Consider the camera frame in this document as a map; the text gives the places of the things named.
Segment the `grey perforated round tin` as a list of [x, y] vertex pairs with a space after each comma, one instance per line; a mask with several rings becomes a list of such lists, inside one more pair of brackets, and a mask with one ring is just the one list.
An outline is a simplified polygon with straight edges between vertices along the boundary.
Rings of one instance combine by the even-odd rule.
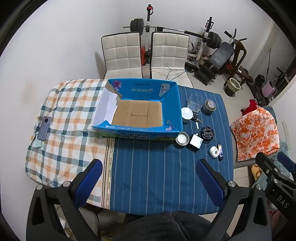
[[212, 114], [216, 110], [216, 104], [214, 101], [207, 99], [203, 106], [202, 106], [203, 112], [206, 114]]

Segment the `plaid checkered cloth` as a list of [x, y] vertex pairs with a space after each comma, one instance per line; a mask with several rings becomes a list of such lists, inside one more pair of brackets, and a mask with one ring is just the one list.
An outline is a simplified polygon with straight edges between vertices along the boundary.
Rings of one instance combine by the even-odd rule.
[[[68, 80], [55, 86], [45, 99], [34, 135], [28, 147], [25, 172], [33, 180], [51, 187], [72, 181], [93, 159], [103, 164], [103, 172], [88, 203], [110, 208], [111, 167], [114, 138], [104, 138], [92, 127], [92, 120], [106, 80]], [[46, 139], [37, 134], [45, 116], [51, 117]]]

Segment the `left white padded chair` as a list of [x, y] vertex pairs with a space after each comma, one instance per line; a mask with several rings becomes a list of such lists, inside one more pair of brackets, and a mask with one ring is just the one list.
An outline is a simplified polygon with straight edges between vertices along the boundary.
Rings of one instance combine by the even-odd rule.
[[140, 34], [125, 32], [101, 38], [105, 79], [142, 78]]

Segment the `black weight bench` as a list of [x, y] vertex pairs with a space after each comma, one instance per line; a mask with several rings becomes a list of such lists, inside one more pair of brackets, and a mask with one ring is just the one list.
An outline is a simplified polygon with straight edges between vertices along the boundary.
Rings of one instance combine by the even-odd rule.
[[209, 59], [200, 65], [193, 77], [207, 86], [208, 82], [215, 79], [215, 76], [221, 72], [222, 68], [233, 54], [234, 48], [229, 43], [223, 42]]

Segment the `white round container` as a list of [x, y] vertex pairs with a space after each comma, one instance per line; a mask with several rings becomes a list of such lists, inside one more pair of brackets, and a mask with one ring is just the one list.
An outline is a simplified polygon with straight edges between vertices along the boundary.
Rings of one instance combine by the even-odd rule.
[[188, 107], [182, 108], [181, 114], [182, 114], [182, 121], [184, 124], [188, 123], [193, 118], [193, 112]]

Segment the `black power adapter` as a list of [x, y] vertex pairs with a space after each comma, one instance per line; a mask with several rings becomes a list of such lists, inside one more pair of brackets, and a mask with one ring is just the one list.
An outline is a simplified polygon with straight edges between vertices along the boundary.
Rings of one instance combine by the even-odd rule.
[[200, 149], [203, 143], [203, 139], [199, 137], [197, 134], [193, 134], [190, 138], [189, 144], [195, 149]]

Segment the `black round ME compact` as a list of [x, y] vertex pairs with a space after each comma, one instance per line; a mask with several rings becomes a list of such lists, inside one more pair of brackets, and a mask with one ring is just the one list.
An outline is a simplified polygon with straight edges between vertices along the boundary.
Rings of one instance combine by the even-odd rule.
[[204, 126], [199, 132], [199, 137], [203, 142], [209, 143], [214, 139], [215, 133], [209, 126]]

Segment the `blue milk carton box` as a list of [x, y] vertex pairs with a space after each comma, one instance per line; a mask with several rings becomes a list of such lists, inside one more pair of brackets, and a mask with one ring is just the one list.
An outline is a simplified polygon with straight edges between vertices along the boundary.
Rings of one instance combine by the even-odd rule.
[[104, 137], [174, 141], [183, 130], [179, 87], [158, 79], [109, 79], [92, 127]]

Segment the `clear plastic box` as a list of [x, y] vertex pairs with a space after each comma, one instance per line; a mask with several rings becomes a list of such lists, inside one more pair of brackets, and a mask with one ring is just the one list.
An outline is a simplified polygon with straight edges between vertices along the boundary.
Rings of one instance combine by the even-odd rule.
[[187, 101], [187, 107], [191, 109], [192, 112], [198, 113], [203, 105], [203, 97], [196, 95], [196, 94], [190, 94], [188, 101]]

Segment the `blue striped tablecloth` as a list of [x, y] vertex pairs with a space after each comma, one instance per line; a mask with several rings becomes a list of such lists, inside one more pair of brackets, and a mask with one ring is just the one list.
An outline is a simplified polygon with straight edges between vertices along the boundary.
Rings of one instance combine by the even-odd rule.
[[[214, 139], [199, 150], [179, 146], [175, 142], [142, 141], [117, 138], [111, 167], [110, 209], [122, 213], [147, 215], [182, 210], [194, 214], [218, 211], [196, 174], [196, 162], [205, 159], [226, 180], [233, 179], [233, 149], [227, 111], [219, 94], [179, 87], [181, 105], [186, 106], [190, 94], [215, 102], [216, 110], [200, 113], [203, 124], [184, 124], [188, 135], [209, 126]], [[209, 149], [222, 145], [223, 160], [213, 159]]]

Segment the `green waste bin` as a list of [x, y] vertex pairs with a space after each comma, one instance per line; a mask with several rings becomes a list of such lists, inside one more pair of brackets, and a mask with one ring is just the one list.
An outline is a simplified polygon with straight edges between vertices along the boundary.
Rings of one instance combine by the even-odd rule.
[[224, 92], [227, 96], [232, 97], [236, 92], [238, 92], [241, 89], [240, 83], [234, 79], [230, 78], [225, 85]]

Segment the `white earbuds case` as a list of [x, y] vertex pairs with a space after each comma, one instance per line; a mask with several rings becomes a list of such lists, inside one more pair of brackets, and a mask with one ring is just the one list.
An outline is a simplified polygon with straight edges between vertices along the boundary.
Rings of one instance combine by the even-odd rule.
[[209, 149], [209, 154], [210, 156], [213, 158], [213, 159], [216, 159], [219, 157], [219, 150], [216, 146], [212, 146], [210, 149]]

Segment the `barbell with weight plates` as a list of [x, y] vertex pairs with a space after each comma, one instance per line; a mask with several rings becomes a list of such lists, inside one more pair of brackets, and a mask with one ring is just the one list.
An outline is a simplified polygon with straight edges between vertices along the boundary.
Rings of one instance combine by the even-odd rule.
[[148, 25], [144, 26], [144, 19], [133, 19], [130, 22], [129, 26], [124, 26], [123, 28], [128, 28], [130, 29], [131, 32], [139, 32], [140, 35], [143, 34], [145, 29], [149, 30], [150, 28], [154, 28], [157, 32], [162, 32], [163, 30], [176, 31], [176, 32], [180, 32], [180, 33], [184, 33], [190, 36], [200, 38], [203, 43], [206, 43], [206, 46], [208, 48], [217, 49], [221, 45], [221, 38], [217, 33], [210, 31], [213, 25], [214, 25], [214, 22], [212, 21], [212, 17], [210, 17], [205, 25], [205, 32], [203, 34], [198, 34], [198, 33], [190, 32], [186, 30], [167, 28], [162, 26], [148, 26]]

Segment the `key bunch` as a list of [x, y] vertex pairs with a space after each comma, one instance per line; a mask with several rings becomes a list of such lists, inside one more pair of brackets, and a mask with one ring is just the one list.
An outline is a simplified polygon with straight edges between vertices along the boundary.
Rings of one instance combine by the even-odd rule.
[[203, 121], [198, 118], [198, 113], [193, 112], [192, 120], [195, 122], [197, 129], [199, 129], [199, 124], [203, 124]]

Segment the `grey smartphone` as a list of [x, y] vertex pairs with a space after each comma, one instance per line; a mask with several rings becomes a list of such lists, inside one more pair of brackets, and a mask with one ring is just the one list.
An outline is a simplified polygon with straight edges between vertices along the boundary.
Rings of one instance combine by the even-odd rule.
[[51, 125], [51, 117], [45, 116], [41, 122], [41, 125], [38, 130], [37, 139], [44, 141], [46, 139], [47, 133]]

